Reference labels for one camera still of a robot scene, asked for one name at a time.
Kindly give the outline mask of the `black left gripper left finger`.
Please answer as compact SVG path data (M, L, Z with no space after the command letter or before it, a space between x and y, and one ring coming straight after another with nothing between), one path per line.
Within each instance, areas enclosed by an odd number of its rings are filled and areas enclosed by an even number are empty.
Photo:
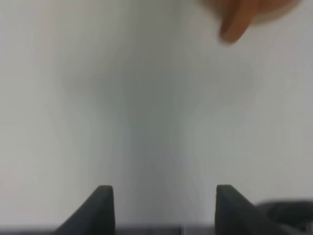
M113 235L113 187L99 186L60 227L56 235Z

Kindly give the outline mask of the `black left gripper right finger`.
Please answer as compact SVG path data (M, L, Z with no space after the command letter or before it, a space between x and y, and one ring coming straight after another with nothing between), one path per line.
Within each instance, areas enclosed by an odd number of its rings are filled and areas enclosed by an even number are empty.
M217 235L286 235L231 185L216 188Z

